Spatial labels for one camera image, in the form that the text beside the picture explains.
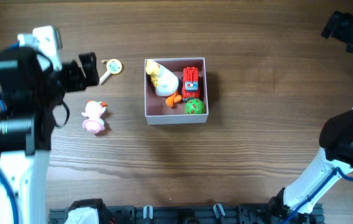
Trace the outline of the white plush duck toy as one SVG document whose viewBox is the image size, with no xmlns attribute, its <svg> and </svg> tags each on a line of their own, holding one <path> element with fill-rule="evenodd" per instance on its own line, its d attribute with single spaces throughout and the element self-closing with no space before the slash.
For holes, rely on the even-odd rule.
<svg viewBox="0 0 353 224">
<path fill-rule="evenodd" d="M 179 79 L 173 72 L 154 60 L 146 61 L 145 72 L 150 77 L 155 94 L 165 97 L 168 107 L 173 108 L 182 100 L 182 96 L 178 92 Z"/>
</svg>

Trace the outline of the red toy fire truck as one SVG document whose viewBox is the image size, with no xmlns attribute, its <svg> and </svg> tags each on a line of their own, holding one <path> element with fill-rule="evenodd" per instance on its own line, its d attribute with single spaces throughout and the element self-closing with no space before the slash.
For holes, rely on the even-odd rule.
<svg viewBox="0 0 353 224">
<path fill-rule="evenodd" d="M 189 101 L 200 97 L 198 68 L 186 67 L 183 69 L 182 76 L 182 98 Z"/>
</svg>

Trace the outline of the green patterned ball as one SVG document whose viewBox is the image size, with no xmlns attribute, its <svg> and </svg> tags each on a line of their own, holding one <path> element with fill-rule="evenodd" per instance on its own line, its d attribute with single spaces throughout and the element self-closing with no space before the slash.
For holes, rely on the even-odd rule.
<svg viewBox="0 0 353 224">
<path fill-rule="evenodd" d="M 186 114 L 205 114 L 206 105 L 199 98 L 193 98 L 186 102 L 185 113 Z"/>
</svg>

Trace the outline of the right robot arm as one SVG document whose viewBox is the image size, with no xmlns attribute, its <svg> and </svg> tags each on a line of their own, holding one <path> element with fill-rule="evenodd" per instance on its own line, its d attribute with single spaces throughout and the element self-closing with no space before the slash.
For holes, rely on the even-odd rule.
<svg viewBox="0 0 353 224">
<path fill-rule="evenodd" d="M 334 12 L 321 35 L 347 45 L 353 54 L 353 15 Z M 353 108 L 324 124 L 319 151 L 294 183 L 272 197 L 265 210 L 267 223 L 316 223 L 313 210 L 318 200 L 339 179 L 353 182 Z"/>
</svg>

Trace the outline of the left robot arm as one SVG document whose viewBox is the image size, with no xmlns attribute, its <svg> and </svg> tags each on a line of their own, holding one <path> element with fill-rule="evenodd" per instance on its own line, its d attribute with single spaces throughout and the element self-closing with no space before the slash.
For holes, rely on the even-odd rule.
<svg viewBox="0 0 353 224">
<path fill-rule="evenodd" d="M 0 223 L 45 223 L 53 109 L 99 83 L 96 55 L 56 68 L 32 47 L 0 52 Z"/>
</svg>

